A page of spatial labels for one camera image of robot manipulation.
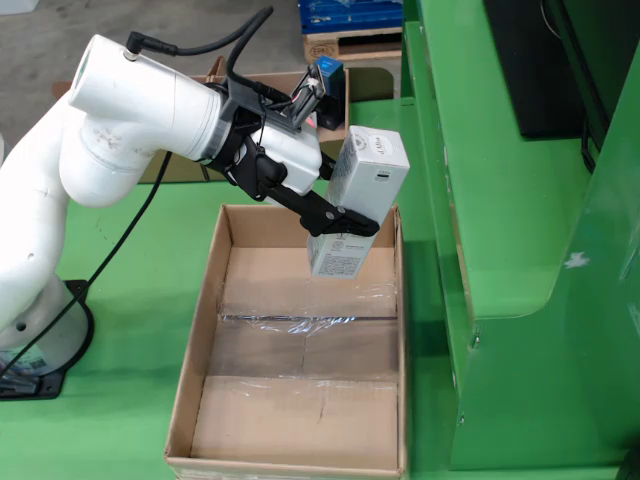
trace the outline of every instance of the white box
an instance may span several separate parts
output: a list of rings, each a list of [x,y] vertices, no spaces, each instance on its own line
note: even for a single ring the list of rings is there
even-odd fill
[[[351,126],[325,198],[382,225],[408,172],[399,133]],[[309,236],[311,274],[356,278],[374,240],[347,233]]]

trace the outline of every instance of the green table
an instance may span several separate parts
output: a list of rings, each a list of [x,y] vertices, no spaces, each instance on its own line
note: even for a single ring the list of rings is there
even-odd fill
[[[406,100],[352,106],[354,124],[415,129]],[[444,323],[421,140],[403,135],[412,162],[403,219],[411,348],[413,478],[540,478],[537,472],[447,472],[457,401]],[[149,191],[103,210],[72,205],[58,273],[86,278]],[[136,231],[92,287],[96,334],[53,401],[0,406],[2,478],[171,479],[162,454],[209,244],[222,203],[249,199],[226,183],[163,185]],[[545,472],[545,479],[610,479],[612,469]]]

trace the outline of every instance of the black cable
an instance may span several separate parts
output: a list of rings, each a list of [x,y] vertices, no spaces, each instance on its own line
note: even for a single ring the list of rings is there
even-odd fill
[[[203,45],[202,47],[178,48],[178,52],[176,53],[176,55],[178,57],[190,57],[193,55],[202,55],[203,53],[210,53],[222,47],[226,47],[231,42],[235,42],[237,39],[240,38],[240,36],[247,30],[247,28],[249,28],[249,26],[255,21],[256,17],[258,16],[258,13],[256,13],[253,17],[247,20],[235,32],[230,33],[229,35],[218,40],[217,42],[210,43],[209,45]]]
[[[238,57],[244,50],[244,47],[247,46],[251,37],[256,33],[256,31],[262,26],[262,24],[271,16],[273,13],[273,7],[269,6],[260,10],[252,21],[251,25],[244,31],[242,36],[238,39],[236,44],[233,46],[233,50],[231,50],[231,54],[227,60],[227,77],[233,80],[236,83],[244,85],[245,87],[251,88],[253,91],[258,94],[268,98],[272,102],[288,102],[291,100],[288,95],[276,90],[275,88],[271,88],[261,82],[254,82],[245,78],[241,75],[238,75],[233,68],[236,65],[236,61]]]
[[[51,320],[49,325],[47,325],[44,328],[44,330],[42,330],[38,335],[36,335],[33,338],[33,340],[31,340],[29,343],[27,343],[27,345],[22,350],[20,350],[20,352],[18,352],[18,354],[15,357],[13,357],[9,363],[7,363],[2,368],[2,370],[0,371],[0,378],[4,377],[5,374],[7,374],[9,372],[11,367],[13,367],[16,364],[16,362],[18,360],[20,360],[20,358],[25,353],[27,353],[27,351],[31,347],[33,347],[37,342],[39,342],[40,339],[42,337],[44,337],[49,332],[49,330],[51,330],[62,319],[62,317],[64,317],[66,315],[66,313],[69,310],[71,310],[71,308],[78,302],[78,300],[80,300],[82,298],[82,296],[87,292],[87,290],[89,290],[89,287],[100,276],[102,271],[107,267],[109,262],[116,255],[116,253],[118,253],[118,250],[120,250],[120,247],[122,247],[122,245],[127,240],[129,235],[131,234],[131,232],[135,228],[136,224],[140,220],[140,218],[142,218],[142,215],[144,215],[144,212],[147,210],[147,208],[151,204],[151,201],[153,200],[153,197],[155,197],[156,192],[158,191],[158,188],[160,187],[160,183],[162,182],[162,177],[164,177],[164,174],[167,171],[167,167],[169,166],[169,161],[170,160],[171,160],[171,152],[167,152],[167,154],[164,156],[164,161],[162,162],[162,166],[160,167],[160,171],[158,172],[158,177],[156,178],[156,181],[154,182],[153,187],[151,188],[151,191],[149,192],[149,195],[147,196],[147,199],[144,201],[144,203],[140,207],[140,210],[138,210],[138,213],[136,213],[136,216],[133,217],[133,220],[131,220],[131,223],[129,224],[127,229],[124,231],[124,233],[120,237],[120,240],[118,240],[118,243],[116,243],[116,245],[111,249],[111,252],[109,252],[109,255],[107,255],[107,258],[104,259],[104,261],[100,264],[100,266],[95,271],[95,273],[93,275],[91,275],[91,278],[82,287],[82,289],[78,293],[76,293],[76,295],[71,299],[71,301],[69,303],[67,303],[67,305],[62,309],[62,311],[60,313],[58,313],[58,315],[56,315],[53,320]]]
[[[267,110],[264,108],[264,99],[260,98],[260,105],[262,106],[262,128],[260,129],[260,140],[258,140],[258,147],[262,143],[262,134],[264,134],[264,126],[267,123]]]
[[[293,100],[287,100],[286,102],[278,102],[278,103],[272,103],[270,105],[267,105],[267,108],[269,110],[282,110],[284,107],[288,107],[289,105],[291,105],[293,103]]]
[[[208,45],[202,45],[201,47],[193,48],[180,48],[177,45],[163,42],[157,38],[150,37],[140,32],[131,32],[129,39],[127,40],[127,50],[133,54],[138,54],[142,50],[148,50],[150,52],[163,53],[165,55],[171,55],[172,57],[190,57],[194,55],[202,55],[204,53],[210,53],[218,50],[222,47],[226,47],[230,43],[236,41],[240,36],[249,28],[249,26],[255,21],[260,12],[256,13],[253,17],[247,20],[240,28],[230,33],[224,38],[217,40]]]

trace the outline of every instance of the black panel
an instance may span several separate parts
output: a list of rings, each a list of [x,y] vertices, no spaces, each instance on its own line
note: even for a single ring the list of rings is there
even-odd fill
[[[584,107],[562,41],[545,25],[545,3],[484,0],[520,133],[528,138],[578,137]],[[545,14],[551,22],[549,12]]]

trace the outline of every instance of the wooden pallet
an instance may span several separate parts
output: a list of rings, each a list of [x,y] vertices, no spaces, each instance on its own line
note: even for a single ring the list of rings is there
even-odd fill
[[[395,58],[402,54],[401,27],[313,33],[303,35],[303,39],[309,63],[323,55],[346,61]]]

